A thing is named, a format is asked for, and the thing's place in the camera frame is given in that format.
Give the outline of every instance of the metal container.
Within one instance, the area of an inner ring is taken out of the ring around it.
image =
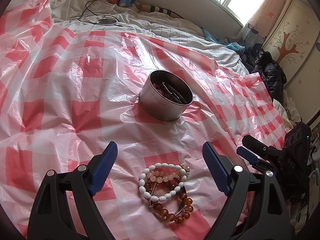
[[[165,98],[153,84],[162,82],[173,87],[187,104],[177,104]],[[139,93],[139,100],[143,108],[153,117],[161,121],[174,121],[191,105],[193,94],[190,87],[178,76],[165,70],[156,70],[150,73],[146,83]]]

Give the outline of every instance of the black puffer jacket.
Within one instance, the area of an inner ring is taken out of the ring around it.
[[[282,68],[272,59],[270,52],[263,49],[259,52],[251,73],[258,72],[272,99],[283,104],[283,85],[287,82]]]

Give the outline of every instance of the black cable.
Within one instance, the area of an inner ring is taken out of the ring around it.
[[[99,24],[97,24],[97,23],[85,22],[85,21],[81,20],[81,18],[83,17],[84,12],[85,12],[86,10],[88,10],[88,11],[90,11],[92,14],[94,14],[95,16],[103,16],[103,18],[104,18],[105,16],[109,16],[109,17],[115,18],[118,22],[120,22],[120,21],[118,20],[118,18],[115,17],[115,16],[112,16],[112,15],[97,15],[96,13],[94,13],[93,11],[91,11],[91,10],[89,9],[89,7],[90,7],[95,1],[99,1],[99,0],[91,0],[91,1],[88,1],[88,2],[85,4],[85,9],[84,9],[84,11],[82,12],[81,16],[78,18],[78,21],[83,22],[83,23],[91,23],[91,24],[94,24],[94,25],[99,25]]]

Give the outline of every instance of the tree decal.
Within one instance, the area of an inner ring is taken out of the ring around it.
[[[302,42],[297,42],[293,43],[292,38],[293,37],[302,37],[303,32],[299,31],[299,26],[295,26],[295,30],[292,32],[286,32],[286,27],[290,25],[290,22],[286,22],[282,28],[282,31],[278,32],[278,38],[274,38],[275,42],[270,42],[270,45],[272,47],[275,47],[278,49],[280,55],[279,58],[277,59],[277,63],[279,64],[280,61],[286,57],[289,61],[290,64],[292,63],[297,63],[296,59],[294,57],[290,57],[289,54],[291,53],[296,53],[300,54],[300,58],[303,59],[304,56],[303,54],[305,51],[303,51],[303,47],[305,45],[309,45],[309,41],[302,41]]]

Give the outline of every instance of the bracelet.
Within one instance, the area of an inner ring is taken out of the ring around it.
[[[152,193],[155,191],[156,186],[158,183],[155,183]],[[163,208],[161,203],[158,202],[153,202],[151,200],[149,200],[149,207],[151,208],[151,211],[153,212],[153,214],[161,219],[167,220],[169,222],[174,221],[176,224],[180,224],[182,223],[185,219],[189,219],[190,218],[190,213],[193,211],[193,206],[191,206],[192,204],[192,199],[188,198],[188,195],[186,193],[186,189],[185,187],[183,187],[178,193],[177,195],[179,195],[179,199],[181,200],[181,204],[179,206],[179,208],[177,209],[177,211],[172,214],[169,214],[169,211],[165,208]],[[183,207],[187,205],[184,209],[184,212],[181,214],[181,216],[178,216],[178,214],[182,211]]]
[[[156,168],[175,168],[179,172],[173,172],[172,174],[166,174],[163,171],[154,171]],[[147,199],[151,199],[153,202],[163,202],[171,196],[174,196],[177,192],[184,187],[184,182],[187,181],[188,175],[190,174],[190,168],[186,165],[174,165],[174,164],[167,164],[167,163],[156,163],[155,165],[149,166],[143,170],[142,174],[140,174],[139,180],[139,191],[143,193],[143,196]],[[151,184],[149,182],[145,182],[145,178],[148,178],[150,182],[155,182],[156,184],[162,182],[168,182],[169,180],[173,180],[176,178],[181,179],[181,182],[174,188],[171,187],[171,191],[164,196],[157,197],[152,196],[151,194]]]

